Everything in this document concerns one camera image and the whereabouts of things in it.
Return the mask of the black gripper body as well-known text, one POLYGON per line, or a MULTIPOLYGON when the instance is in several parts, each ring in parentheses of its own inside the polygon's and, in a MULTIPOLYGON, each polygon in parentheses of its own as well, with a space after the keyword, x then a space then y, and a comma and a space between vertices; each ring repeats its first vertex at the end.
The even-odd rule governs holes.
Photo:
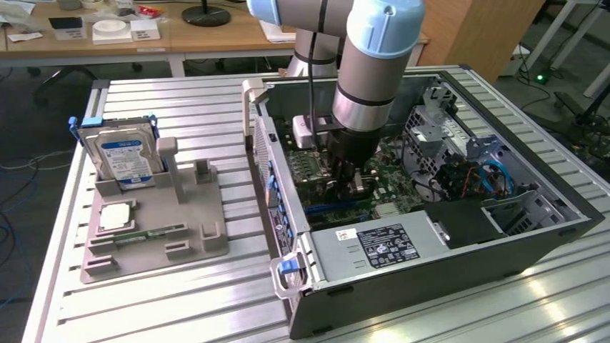
POLYGON ((372 158, 381 135, 380 130, 353 131, 337 129, 328 132, 328 166, 337 168, 349 165, 361 168, 372 158))

